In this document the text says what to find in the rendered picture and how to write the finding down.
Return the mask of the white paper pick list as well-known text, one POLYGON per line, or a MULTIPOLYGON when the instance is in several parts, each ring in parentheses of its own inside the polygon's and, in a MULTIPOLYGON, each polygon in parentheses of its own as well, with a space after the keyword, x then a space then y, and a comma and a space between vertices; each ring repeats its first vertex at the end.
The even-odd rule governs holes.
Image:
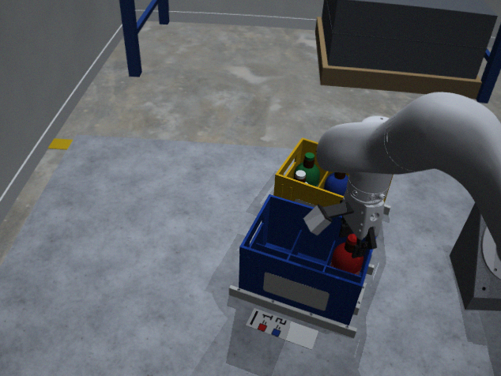
POLYGON ((254 308, 246 324, 253 329, 312 350, 318 330, 254 308))

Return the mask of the red bottle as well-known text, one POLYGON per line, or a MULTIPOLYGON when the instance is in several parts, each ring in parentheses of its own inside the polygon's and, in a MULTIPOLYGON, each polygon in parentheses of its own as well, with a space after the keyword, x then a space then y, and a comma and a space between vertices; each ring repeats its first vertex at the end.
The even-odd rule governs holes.
POLYGON ((334 250, 330 266, 359 275, 364 262, 364 256, 361 258, 352 258, 354 245, 356 245, 356 236, 355 234, 350 234, 346 242, 341 243, 334 250))

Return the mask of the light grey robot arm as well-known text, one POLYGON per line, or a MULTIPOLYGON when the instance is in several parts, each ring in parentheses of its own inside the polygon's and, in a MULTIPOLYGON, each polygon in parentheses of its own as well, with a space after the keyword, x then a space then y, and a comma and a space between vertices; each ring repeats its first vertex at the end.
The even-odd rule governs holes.
MULTIPOLYGON (((482 258, 501 280, 501 123, 484 105, 450 92, 429 93, 391 118, 331 127, 316 156, 324 171, 350 173, 348 192, 365 202, 384 200, 393 175, 434 168, 456 179, 484 218, 482 258)), ((303 219, 318 235, 331 218, 351 213, 348 202, 317 204, 303 219)))

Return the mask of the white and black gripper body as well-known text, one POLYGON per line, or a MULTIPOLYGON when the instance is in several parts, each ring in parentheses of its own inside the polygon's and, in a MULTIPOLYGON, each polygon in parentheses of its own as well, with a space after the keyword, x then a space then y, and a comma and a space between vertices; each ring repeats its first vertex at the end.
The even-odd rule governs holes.
POLYGON ((354 213, 344 215, 343 217, 355 236, 358 239, 363 240, 367 235, 369 228, 374 227, 375 237, 377 237, 382 225, 384 201, 360 201, 354 198, 348 192, 348 189, 346 189, 342 203, 344 202, 348 202, 354 210, 354 213))

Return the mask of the green bottle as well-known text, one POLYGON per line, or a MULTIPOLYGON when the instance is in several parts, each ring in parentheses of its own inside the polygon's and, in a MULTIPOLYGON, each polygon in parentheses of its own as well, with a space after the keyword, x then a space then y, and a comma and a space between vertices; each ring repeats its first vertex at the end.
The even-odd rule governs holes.
MULTIPOLYGON (((317 186, 320 178, 320 171, 315 163, 315 155, 311 152, 307 152, 303 159, 303 162, 299 164, 294 171, 294 178, 297 171, 306 172, 306 182, 312 186, 317 186)), ((294 179, 293 178, 293 179, 294 179)))

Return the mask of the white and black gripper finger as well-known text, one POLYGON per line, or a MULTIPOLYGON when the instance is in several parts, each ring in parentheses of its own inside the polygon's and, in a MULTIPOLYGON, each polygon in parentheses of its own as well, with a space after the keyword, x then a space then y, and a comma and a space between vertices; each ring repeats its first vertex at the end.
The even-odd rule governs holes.
POLYGON ((365 255, 367 249, 372 250, 375 248, 377 248, 376 239, 375 239, 375 231, 374 231, 374 227, 370 227, 367 235, 365 236, 365 242, 362 242, 362 240, 356 238, 356 245, 354 246, 354 249, 352 252, 352 258, 363 257, 365 255))
POLYGON ((341 223, 342 223, 342 225, 341 225, 339 237, 344 238, 344 237, 347 237, 348 235, 352 234, 352 229, 349 227, 349 225, 347 224, 347 222, 345 221, 343 216, 341 218, 341 223))

